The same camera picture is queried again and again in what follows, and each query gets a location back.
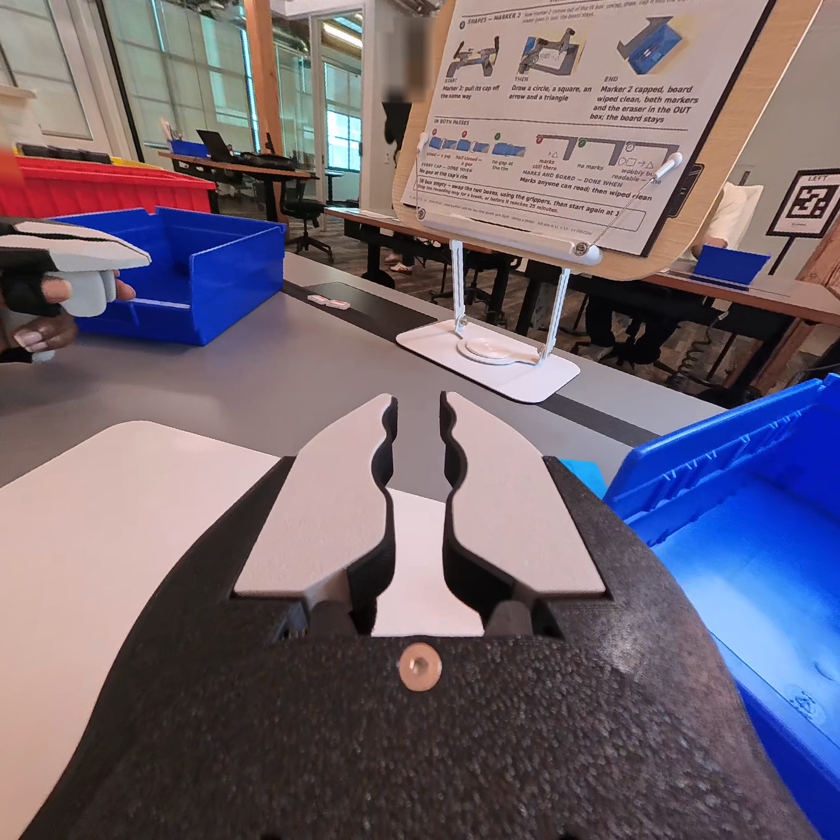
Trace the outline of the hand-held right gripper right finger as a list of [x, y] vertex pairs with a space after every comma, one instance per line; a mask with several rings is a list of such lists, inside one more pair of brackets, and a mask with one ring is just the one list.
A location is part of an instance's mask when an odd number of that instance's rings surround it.
[[597, 599], [606, 584], [550, 470], [517, 430], [456, 392], [440, 395], [444, 577], [471, 607]]

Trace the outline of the black laptop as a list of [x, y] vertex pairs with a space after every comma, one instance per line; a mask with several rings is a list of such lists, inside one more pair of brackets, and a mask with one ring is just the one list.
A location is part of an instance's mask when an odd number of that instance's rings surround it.
[[211, 160], [235, 165], [241, 165], [243, 163], [239, 155], [231, 151], [219, 132], [208, 129], [197, 129], [196, 133], [205, 145]]

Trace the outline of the wooden desk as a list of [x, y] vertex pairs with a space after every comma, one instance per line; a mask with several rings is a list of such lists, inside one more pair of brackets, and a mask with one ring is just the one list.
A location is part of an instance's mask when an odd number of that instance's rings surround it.
[[[404, 225], [392, 217], [382, 216], [356, 208], [329, 206], [327, 216], [342, 219], [346, 224], [356, 224], [377, 230], [390, 230], [393, 233], [411, 235], [436, 243], [448, 242], [450, 236], [422, 230], [418, 226]], [[644, 281], [658, 287], [687, 291], [706, 298], [726, 300], [743, 306], [776, 312], [794, 319], [807, 322], [839, 326], [839, 301], [833, 290], [816, 284], [794, 280], [789, 286], [789, 293], [782, 294], [763, 287], [750, 286], [722, 287], [703, 281], [683, 277], [670, 271], [661, 271], [644, 277]]]

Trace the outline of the white stand with round base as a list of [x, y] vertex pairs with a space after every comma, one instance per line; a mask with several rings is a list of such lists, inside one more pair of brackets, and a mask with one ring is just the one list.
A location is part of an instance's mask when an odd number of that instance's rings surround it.
[[566, 293], [571, 279], [571, 270], [563, 268], [558, 289], [553, 301], [551, 321], [545, 343], [538, 350], [519, 341], [500, 339], [494, 333], [470, 325], [466, 316], [466, 284], [464, 272], [464, 245], [457, 239], [449, 242], [453, 270], [454, 292], [454, 334], [457, 351], [465, 358], [488, 366], [525, 364], [541, 366], [553, 352], [560, 330], [560, 321]]

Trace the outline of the blue open-front storage bin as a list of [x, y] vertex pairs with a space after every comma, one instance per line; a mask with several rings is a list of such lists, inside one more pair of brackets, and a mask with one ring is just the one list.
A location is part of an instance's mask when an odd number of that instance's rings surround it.
[[146, 251], [122, 269], [132, 301], [114, 301], [82, 333], [205, 346], [283, 288], [287, 227], [245, 217], [156, 207], [58, 217]]

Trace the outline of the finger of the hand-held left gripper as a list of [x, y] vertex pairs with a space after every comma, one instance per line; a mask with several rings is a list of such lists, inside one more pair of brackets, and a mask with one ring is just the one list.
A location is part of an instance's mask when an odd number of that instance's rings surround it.
[[94, 228], [64, 224], [47, 219], [2, 217], [1, 236], [13, 235], [50, 240], [112, 243], [123, 249], [134, 250], [134, 245]]
[[114, 240], [45, 240], [39, 247], [49, 252], [58, 272], [71, 274], [128, 270], [152, 262], [145, 251]]

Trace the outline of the red storage bin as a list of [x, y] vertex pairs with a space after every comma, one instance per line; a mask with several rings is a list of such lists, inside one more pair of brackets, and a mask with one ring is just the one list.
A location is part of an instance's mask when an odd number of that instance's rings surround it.
[[1, 215], [54, 218], [157, 207], [211, 212], [212, 184], [148, 165], [104, 164], [1, 152]]

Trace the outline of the black framed sign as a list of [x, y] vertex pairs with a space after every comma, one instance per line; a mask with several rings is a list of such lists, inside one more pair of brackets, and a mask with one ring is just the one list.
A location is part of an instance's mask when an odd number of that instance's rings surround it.
[[839, 169], [800, 170], [766, 235], [823, 238], [839, 210]]

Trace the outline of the white paper sign board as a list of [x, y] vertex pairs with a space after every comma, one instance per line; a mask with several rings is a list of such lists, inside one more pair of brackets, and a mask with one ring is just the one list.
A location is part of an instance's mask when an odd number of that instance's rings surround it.
[[819, 1], [445, 2], [405, 225], [611, 280], [692, 244]]

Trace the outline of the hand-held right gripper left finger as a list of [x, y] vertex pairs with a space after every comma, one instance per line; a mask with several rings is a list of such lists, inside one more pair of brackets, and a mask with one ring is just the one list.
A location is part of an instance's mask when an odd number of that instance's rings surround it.
[[235, 585], [238, 596], [369, 606], [396, 566], [393, 474], [397, 400], [380, 394], [295, 457]]

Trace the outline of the person's left hand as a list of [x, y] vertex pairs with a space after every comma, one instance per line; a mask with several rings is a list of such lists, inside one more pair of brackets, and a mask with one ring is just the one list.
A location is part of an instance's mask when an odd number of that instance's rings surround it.
[[[71, 298], [72, 288], [68, 281], [48, 275], [43, 275], [39, 281], [45, 301], [58, 305]], [[13, 331], [11, 338], [2, 333], [1, 363], [29, 363], [34, 354], [72, 345], [78, 334], [74, 318], [66, 311], [54, 318], [34, 318]]]

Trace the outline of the blue whiteboard eraser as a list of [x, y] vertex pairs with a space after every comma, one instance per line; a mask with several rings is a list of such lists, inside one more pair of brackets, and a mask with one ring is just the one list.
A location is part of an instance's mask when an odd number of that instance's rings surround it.
[[561, 464], [598, 498], [603, 499], [607, 484], [599, 466], [591, 461], [562, 458]]

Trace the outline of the shallow blue bin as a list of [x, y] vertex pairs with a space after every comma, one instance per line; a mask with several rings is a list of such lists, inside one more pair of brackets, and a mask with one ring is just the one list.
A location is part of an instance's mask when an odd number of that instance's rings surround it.
[[712, 285], [747, 288], [770, 258], [771, 255], [704, 245], [691, 275]]

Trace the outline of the office desk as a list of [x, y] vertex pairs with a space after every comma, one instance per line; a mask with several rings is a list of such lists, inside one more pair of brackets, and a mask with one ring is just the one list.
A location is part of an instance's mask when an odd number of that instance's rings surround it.
[[174, 154], [159, 150], [158, 156], [173, 163], [174, 171], [183, 174], [193, 173], [206, 181], [219, 182], [220, 172], [239, 173], [248, 175], [264, 186], [266, 198], [266, 220], [271, 223], [288, 222], [288, 217], [282, 212], [282, 204], [286, 194], [286, 182], [306, 181], [319, 177], [315, 173], [297, 170], [278, 170], [265, 166], [237, 164], [228, 161], [215, 161], [209, 158], [198, 158], [190, 155]]

